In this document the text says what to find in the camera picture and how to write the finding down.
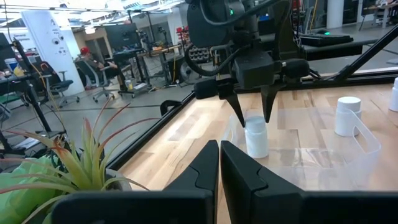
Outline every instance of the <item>office chair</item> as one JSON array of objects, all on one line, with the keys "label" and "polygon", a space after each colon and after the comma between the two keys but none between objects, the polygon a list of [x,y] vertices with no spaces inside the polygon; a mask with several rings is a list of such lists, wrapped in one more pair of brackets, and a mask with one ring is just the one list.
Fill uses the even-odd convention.
[{"label": "office chair", "polygon": [[95,72],[95,69],[92,68],[84,60],[76,61],[75,65],[86,75],[86,80],[95,80],[96,86],[102,88],[102,90],[93,97],[95,103],[98,103],[98,98],[102,95],[105,95],[105,97],[107,98],[109,98],[109,96],[111,96],[113,99],[115,98],[112,91],[119,91],[119,90],[105,89],[105,87],[108,87],[110,86],[110,84],[112,84],[111,79],[115,77],[115,76],[106,75],[106,70],[110,69],[111,67],[105,67],[101,69],[102,77],[99,77],[98,74]]},{"label": "office chair", "polygon": [[56,93],[60,95],[60,99],[57,103],[57,106],[59,108],[62,108],[64,104],[68,103],[68,99],[74,99],[76,100],[77,103],[80,102],[80,98],[78,96],[65,96],[63,94],[64,91],[66,91],[70,85],[72,85],[73,80],[66,80],[65,78],[65,72],[67,71],[61,71],[60,73],[62,74],[62,80],[60,77],[57,75],[55,70],[51,67],[51,65],[48,62],[36,62],[34,63],[35,67],[41,70],[45,77],[46,81],[46,89],[48,93]]}]

